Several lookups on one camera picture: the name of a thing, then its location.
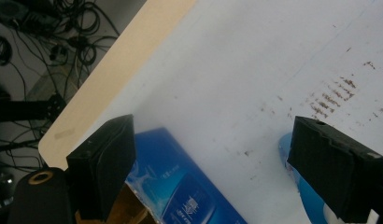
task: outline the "orange ring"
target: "orange ring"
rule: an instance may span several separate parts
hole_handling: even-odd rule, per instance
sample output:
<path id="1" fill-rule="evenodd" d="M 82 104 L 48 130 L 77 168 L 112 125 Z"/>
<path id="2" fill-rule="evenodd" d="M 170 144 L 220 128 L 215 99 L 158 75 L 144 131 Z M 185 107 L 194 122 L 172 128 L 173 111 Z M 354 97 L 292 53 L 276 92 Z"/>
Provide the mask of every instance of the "orange ring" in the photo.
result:
<path id="1" fill-rule="evenodd" d="M 43 179 L 37 179 L 40 175 L 46 175 L 46 177 Z M 28 183 L 30 185 L 39 185 L 50 180 L 53 176 L 54 176 L 54 173 L 52 171 L 42 171 L 33 175 L 31 178 L 29 178 Z"/>

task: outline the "wooden edge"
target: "wooden edge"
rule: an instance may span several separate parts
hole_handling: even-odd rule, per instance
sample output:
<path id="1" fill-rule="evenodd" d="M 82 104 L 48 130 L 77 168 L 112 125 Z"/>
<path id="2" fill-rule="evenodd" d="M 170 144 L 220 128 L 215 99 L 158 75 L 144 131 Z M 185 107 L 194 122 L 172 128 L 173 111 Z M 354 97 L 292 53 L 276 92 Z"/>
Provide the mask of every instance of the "wooden edge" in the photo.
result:
<path id="1" fill-rule="evenodd" d="M 66 156 L 171 34 L 195 0 L 148 0 L 39 143 L 51 167 L 67 168 Z"/>

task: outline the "blue box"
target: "blue box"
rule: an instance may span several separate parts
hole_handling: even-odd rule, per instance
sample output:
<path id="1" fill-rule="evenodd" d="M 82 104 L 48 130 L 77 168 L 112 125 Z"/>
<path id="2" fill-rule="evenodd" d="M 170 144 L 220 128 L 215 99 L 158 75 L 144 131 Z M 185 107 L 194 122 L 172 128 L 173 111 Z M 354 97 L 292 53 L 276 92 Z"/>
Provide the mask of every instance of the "blue box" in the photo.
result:
<path id="1" fill-rule="evenodd" d="M 135 135 L 126 183 L 162 223 L 247 223 L 166 129 Z"/>

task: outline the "blue object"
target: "blue object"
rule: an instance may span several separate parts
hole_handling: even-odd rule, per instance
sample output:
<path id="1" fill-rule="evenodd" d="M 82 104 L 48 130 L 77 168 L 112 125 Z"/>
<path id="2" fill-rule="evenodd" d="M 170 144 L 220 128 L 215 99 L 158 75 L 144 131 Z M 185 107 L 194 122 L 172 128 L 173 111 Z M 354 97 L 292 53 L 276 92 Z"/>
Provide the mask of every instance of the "blue object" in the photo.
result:
<path id="1" fill-rule="evenodd" d="M 126 183 L 167 224 L 246 224 L 166 130 L 135 135 L 136 162 Z"/>
<path id="2" fill-rule="evenodd" d="M 323 206 L 325 202 L 320 196 L 311 188 L 311 186 L 300 176 L 299 172 L 294 169 L 288 162 L 288 155 L 291 151 L 291 133 L 287 133 L 279 140 L 279 154 L 288 171 L 288 174 L 293 178 L 300 192 L 305 212 L 308 215 L 311 223 L 313 224 L 327 224 L 325 216 L 323 215 Z"/>

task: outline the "white table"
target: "white table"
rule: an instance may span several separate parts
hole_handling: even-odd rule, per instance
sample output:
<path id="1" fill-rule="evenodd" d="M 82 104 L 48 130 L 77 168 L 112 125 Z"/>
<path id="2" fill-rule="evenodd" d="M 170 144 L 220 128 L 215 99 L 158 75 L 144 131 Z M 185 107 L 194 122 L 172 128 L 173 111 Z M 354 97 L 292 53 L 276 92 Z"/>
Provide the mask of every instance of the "white table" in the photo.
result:
<path id="1" fill-rule="evenodd" d="M 39 150 L 64 169 L 130 113 L 137 133 L 167 128 L 247 222 L 309 223 L 277 141 L 297 115 L 383 154 L 383 0 L 148 0 Z"/>

